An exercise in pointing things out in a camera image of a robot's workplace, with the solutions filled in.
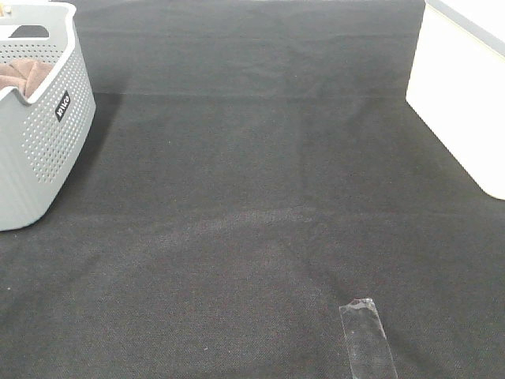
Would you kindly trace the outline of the grey perforated laundry basket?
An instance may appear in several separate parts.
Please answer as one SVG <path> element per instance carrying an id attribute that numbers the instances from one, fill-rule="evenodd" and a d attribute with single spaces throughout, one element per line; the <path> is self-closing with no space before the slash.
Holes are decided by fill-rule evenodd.
<path id="1" fill-rule="evenodd" d="M 1 229 L 38 221 L 88 136 L 95 100 L 68 2 L 3 1 L 1 64 L 27 59 L 50 72 L 33 92 L 1 87 Z"/>

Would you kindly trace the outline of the brown terry towel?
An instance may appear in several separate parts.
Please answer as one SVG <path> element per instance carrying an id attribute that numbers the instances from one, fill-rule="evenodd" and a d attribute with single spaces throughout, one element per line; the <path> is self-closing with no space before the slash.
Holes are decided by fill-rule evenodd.
<path id="1" fill-rule="evenodd" d="M 51 64 L 34 59 L 14 59 L 1 64 L 1 89 L 14 87 L 28 99 L 51 72 Z"/>

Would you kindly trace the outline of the white woven storage box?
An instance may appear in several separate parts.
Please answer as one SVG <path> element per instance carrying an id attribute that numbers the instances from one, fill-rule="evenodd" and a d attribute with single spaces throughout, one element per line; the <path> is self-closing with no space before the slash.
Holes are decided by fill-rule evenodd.
<path id="1" fill-rule="evenodd" d="M 425 3 L 406 101 L 475 183 L 502 200 L 502 1 Z"/>

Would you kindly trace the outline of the clear tape strip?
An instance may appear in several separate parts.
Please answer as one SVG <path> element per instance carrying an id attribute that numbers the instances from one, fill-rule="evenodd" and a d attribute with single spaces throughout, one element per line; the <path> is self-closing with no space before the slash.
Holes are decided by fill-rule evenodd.
<path id="1" fill-rule="evenodd" d="M 353 379 L 397 379 L 398 373 L 371 298 L 339 307 Z"/>

